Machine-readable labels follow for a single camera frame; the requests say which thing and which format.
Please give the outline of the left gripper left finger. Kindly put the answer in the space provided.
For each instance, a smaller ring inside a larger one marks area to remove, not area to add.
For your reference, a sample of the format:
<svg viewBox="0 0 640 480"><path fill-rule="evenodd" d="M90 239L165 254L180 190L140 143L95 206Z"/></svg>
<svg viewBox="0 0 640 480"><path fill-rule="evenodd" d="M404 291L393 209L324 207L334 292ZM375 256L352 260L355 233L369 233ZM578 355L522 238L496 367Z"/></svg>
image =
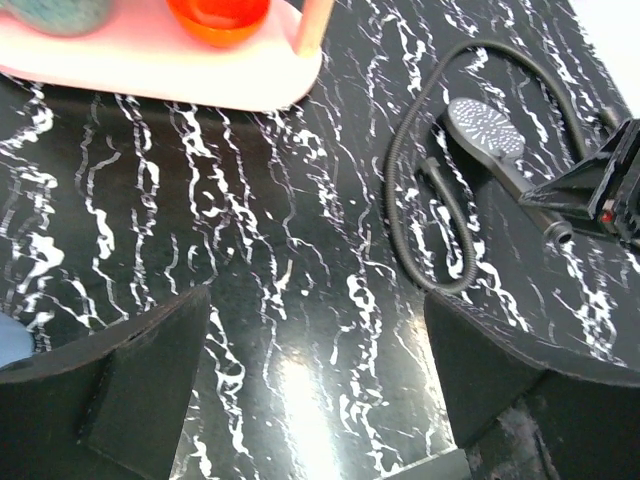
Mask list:
<svg viewBox="0 0 640 480"><path fill-rule="evenodd" d="M1 369L4 479L167 479L204 346L210 292Z"/></svg>

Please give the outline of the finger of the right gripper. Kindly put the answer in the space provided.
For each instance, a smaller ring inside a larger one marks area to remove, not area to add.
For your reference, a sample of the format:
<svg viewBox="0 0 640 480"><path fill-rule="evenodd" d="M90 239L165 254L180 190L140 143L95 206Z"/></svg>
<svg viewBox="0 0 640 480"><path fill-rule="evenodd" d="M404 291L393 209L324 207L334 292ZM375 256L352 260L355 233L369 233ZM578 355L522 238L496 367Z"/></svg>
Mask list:
<svg viewBox="0 0 640 480"><path fill-rule="evenodd" d="M584 235L637 245L639 121L623 121L595 153L523 193L519 203L558 213Z"/></svg>

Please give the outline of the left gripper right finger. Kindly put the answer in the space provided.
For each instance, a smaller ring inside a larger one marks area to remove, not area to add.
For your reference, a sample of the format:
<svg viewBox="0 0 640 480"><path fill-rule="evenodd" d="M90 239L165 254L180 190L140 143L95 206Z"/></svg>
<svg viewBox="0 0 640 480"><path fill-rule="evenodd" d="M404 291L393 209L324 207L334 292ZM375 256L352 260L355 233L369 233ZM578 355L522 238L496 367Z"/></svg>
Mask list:
<svg viewBox="0 0 640 480"><path fill-rule="evenodd" d="M425 297L424 318L472 478L638 478L638 371L436 292Z"/></svg>

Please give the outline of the dark grey shower head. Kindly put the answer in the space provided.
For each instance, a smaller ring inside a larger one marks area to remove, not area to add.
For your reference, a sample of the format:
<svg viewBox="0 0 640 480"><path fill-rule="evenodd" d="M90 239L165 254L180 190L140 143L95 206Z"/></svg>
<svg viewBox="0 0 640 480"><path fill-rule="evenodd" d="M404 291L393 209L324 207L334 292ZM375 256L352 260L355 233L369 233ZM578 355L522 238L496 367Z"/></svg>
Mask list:
<svg viewBox="0 0 640 480"><path fill-rule="evenodd" d="M466 97L450 101L443 122L452 140L488 170L515 201L533 188L516 168L525 151L524 136L490 105Z"/></svg>

